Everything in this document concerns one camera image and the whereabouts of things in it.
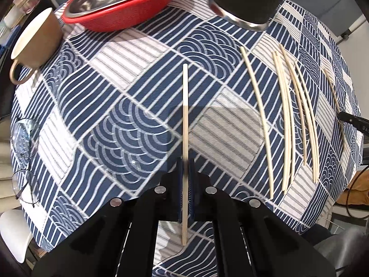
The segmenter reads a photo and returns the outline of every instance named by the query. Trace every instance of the eyeglasses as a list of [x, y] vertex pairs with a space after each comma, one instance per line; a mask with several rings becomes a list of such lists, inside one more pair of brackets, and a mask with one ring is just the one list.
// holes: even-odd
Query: eyeglasses
[[38, 181], [31, 171], [38, 136], [39, 126], [33, 119], [23, 118], [14, 123], [11, 144], [19, 164], [25, 168], [13, 174], [12, 187], [16, 199], [32, 204], [33, 207], [39, 201]]

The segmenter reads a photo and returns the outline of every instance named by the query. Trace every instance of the screw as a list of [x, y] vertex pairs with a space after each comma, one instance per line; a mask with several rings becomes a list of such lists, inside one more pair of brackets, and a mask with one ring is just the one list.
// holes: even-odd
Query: screw
[[156, 193], [165, 193], [165, 191], [166, 191], [167, 189], [164, 187], [164, 186], [162, 186], [162, 185], [159, 185], [158, 187], [156, 187], [155, 188], [155, 192]]
[[215, 194], [217, 192], [217, 189], [215, 187], [207, 187], [205, 191], [211, 195]]
[[110, 200], [110, 205], [112, 207], [117, 207], [122, 204], [122, 200], [120, 198], [113, 198]]
[[249, 201], [251, 207], [258, 208], [260, 206], [260, 201], [258, 199], [251, 199]]

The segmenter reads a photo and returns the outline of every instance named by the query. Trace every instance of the blue and white patterned tablecloth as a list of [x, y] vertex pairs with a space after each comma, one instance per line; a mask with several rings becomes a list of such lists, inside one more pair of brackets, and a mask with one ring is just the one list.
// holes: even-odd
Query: blue and white patterned tablecloth
[[[63, 6], [56, 14], [62, 14]], [[349, 71], [328, 29], [290, 1], [265, 32], [236, 27], [215, 16], [207, 0], [172, 0], [134, 28], [95, 33], [63, 25], [54, 57], [18, 86], [12, 120], [32, 117], [41, 127], [32, 171], [40, 202], [23, 203], [36, 242], [51, 250], [112, 197], [132, 199], [158, 183], [182, 155], [182, 64], [189, 65], [190, 147], [197, 169], [232, 197], [258, 196], [302, 233], [327, 212], [361, 162], [362, 134], [348, 124], [343, 151], [335, 104], [322, 70], [334, 77], [341, 109], [360, 115]], [[312, 182], [311, 148], [302, 163], [300, 114], [295, 117], [296, 176], [281, 192], [284, 131], [272, 51], [282, 43], [298, 60], [317, 122], [320, 181]], [[274, 166], [269, 200], [260, 116], [239, 47], [250, 51], [268, 121]], [[22, 161], [12, 155], [14, 170]], [[160, 222], [156, 276], [216, 274], [211, 223], [195, 223], [189, 244], [180, 225]]]

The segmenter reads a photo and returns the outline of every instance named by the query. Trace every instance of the chopstick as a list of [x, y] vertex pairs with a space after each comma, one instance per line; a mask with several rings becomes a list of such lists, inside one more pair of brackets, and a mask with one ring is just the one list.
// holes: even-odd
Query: chopstick
[[285, 62], [287, 64], [288, 70], [289, 70], [290, 75], [291, 75], [293, 87], [295, 89], [296, 101], [297, 101], [298, 111], [300, 113], [300, 120], [301, 120], [302, 143], [303, 143], [303, 159], [304, 159], [304, 165], [306, 165], [306, 160], [307, 160], [306, 131], [305, 131], [305, 119], [304, 119], [304, 113], [303, 113], [303, 109], [302, 109], [302, 105], [301, 105], [300, 92], [299, 92], [298, 86], [296, 84], [296, 82], [297, 82], [296, 78], [293, 78], [293, 67], [292, 67], [291, 63], [289, 62], [289, 59], [287, 57], [287, 53], [285, 51], [285, 47], [282, 44], [279, 44], [279, 48], [281, 49], [283, 57], [285, 58]]
[[[289, 150], [289, 161], [290, 161], [290, 165], [289, 165], [289, 175], [291, 175], [291, 184], [295, 178], [295, 163], [296, 163], [296, 136], [295, 136], [295, 119], [293, 116], [293, 107], [292, 107], [292, 99], [291, 99], [291, 92], [290, 92], [290, 87], [289, 84], [287, 84], [286, 79], [285, 79], [285, 70], [283, 69], [283, 65], [282, 65], [282, 60], [278, 55], [278, 61], [279, 61], [279, 65], [281, 68], [281, 71], [283, 72], [282, 75], [282, 79], [283, 82], [285, 84], [285, 91], [286, 91], [286, 96], [287, 96], [287, 100], [288, 100], [288, 106], [289, 106], [289, 115], [290, 115], [290, 130], [289, 130], [289, 135], [290, 135], [290, 150]], [[284, 189], [284, 195], [287, 194], [287, 189], [288, 189], [288, 179], [285, 183], [285, 189]]]
[[272, 57], [274, 60], [276, 71], [277, 71], [278, 82], [279, 82], [279, 87], [280, 87], [280, 94], [282, 98], [283, 121], [284, 121], [284, 130], [285, 130], [285, 153], [284, 153], [284, 165], [283, 165], [283, 177], [282, 177], [282, 190], [284, 193], [287, 188], [286, 184], [288, 183], [287, 180], [289, 178], [289, 170], [290, 170], [290, 165], [289, 165], [290, 133], [289, 133], [289, 129], [290, 129], [291, 124], [289, 122], [290, 115], [289, 115], [288, 99], [286, 97], [287, 95], [286, 87], [283, 82], [284, 76], [282, 75], [282, 69], [280, 66], [280, 62], [278, 60], [279, 55], [277, 55], [276, 52], [272, 52]]
[[[341, 111], [340, 107], [339, 107], [339, 103], [338, 103], [338, 99], [337, 99], [337, 95], [336, 95], [336, 91], [334, 90], [334, 87], [333, 87], [333, 82], [331, 80], [331, 77], [330, 75], [327, 73], [327, 70], [324, 69], [324, 75], [326, 76], [327, 80], [328, 80], [328, 83], [329, 83], [329, 86], [331, 88], [331, 91], [333, 93], [333, 98], [334, 98], [334, 102], [336, 104], [336, 108], [337, 108], [337, 113], [339, 113]], [[344, 145], [346, 145], [347, 147], [349, 147], [349, 144], [346, 140], [346, 136], [345, 136], [345, 132], [344, 132], [344, 126], [343, 126], [343, 123], [338, 120], [339, 122], [339, 127], [341, 129], [341, 134], [342, 134], [342, 139], [343, 139], [343, 142], [344, 142]]]
[[309, 106], [309, 112], [310, 112], [309, 116], [311, 118], [312, 128], [313, 128], [313, 132], [311, 132], [309, 130], [311, 153], [312, 153], [312, 160], [313, 160], [312, 174], [313, 174], [314, 183], [317, 183], [318, 179], [319, 179], [319, 170], [320, 170], [320, 164], [319, 163], [320, 163], [320, 160], [319, 160], [319, 149], [318, 149], [318, 133], [317, 133], [317, 126], [315, 124], [314, 110], [313, 110], [312, 105], [311, 105], [311, 100], [310, 100], [309, 92], [308, 92], [306, 84], [305, 84], [304, 77], [301, 73], [301, 70], [300, 70], [300, 67], [298, 66], [297, 61], [295, 61], [295, 66], [296, 66], [296, 69], [298, 70], [298, 74], [299, 74], [300, 79], [301, 79], [301, 84], [302, 84], [302, 86], [304, 88], [304, 91], [306, 93], [306, 101], [307, 101], [308, 106]]
[[183, 64], [183, 177], [182, 177], [182, 245], [187, 245], [188, 224], [188, 65]]
[[250, 61], [247, 57], [246, 50], [243, 46], [240, 48], [242, 57], [244, 58], [247, 70], [250, 75], [251, 83], [255, 92], [256, 101], [258, 103], [258, 108], [260, 112], [261, 122], [263, 125], [263, 133], [264, 133], [264, 140], [265, 140], [265, 150], [266, 150], [266, 160], [268, 164], [268, 177], [269, 177], [269, 197], [272, 200], [274, 197], [274, 176], [273, 176], [273, 165], [272, 165], [272, 153], [271, 153], [271, 143], [269, 140], [269, 131], [266, 123], [265, 118], [265, 112], [264, 112], [264, 106], [263, 101], [261, 100], [261, 95], [259, 91], [258, 82], [256, 81], [254, 71], [252, 69], [252, 66], [250, 64]]

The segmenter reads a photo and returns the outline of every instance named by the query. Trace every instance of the cup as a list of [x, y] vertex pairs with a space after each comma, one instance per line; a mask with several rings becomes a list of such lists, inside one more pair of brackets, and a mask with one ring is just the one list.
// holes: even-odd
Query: cup
[[[11, 55], [14, 60], [9, 77], [13, 84], [25, 83], [58, 48], [63, 32], [58, 18], [52, 8], [45, 9], [25, 28], [18, 38]], [[28, 67], [31, 71], [22, 80], [14, 78], [14, 70], [18, 64]]]

